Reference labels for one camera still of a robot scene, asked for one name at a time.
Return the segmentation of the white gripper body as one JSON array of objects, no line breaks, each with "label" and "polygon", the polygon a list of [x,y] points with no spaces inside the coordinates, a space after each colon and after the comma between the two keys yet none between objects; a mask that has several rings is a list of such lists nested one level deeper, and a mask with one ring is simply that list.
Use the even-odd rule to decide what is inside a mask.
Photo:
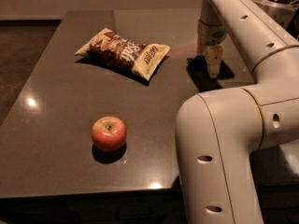
[{"label": "white gripper body", "polygon": [[224,25],[207,0],[203,0],[202,3],[197,34],[198,42],[201,47],[218,45],[227,36]]}]

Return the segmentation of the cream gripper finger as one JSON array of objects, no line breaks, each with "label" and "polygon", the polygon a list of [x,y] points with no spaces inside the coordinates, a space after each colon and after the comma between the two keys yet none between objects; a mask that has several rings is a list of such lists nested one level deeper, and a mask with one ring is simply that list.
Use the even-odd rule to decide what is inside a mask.
[{"label": "cream gripper finger", "polygon": [[220,72],[222,55],[221,45],[209,46],[206,51],[207,71],[211,78],[216,78]]},{"label": "cream gripper finger", "polygon": [[197,56],[205,56],[207,51],[207,46],[202,44],[202,41],[199,40],[197,42],[197,49],[196,49],[196,55]]}]

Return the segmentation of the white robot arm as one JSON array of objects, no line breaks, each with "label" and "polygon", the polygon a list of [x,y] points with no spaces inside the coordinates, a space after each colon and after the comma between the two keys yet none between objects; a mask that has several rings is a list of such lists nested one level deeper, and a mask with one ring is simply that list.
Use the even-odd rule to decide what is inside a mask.
[{"label": "white robot arm", "polygon": [[298,137],[298,42],[251,0],[205,0],[253,84],[188,99],[176,122],[189,224],[263,224],[249,155]]}]

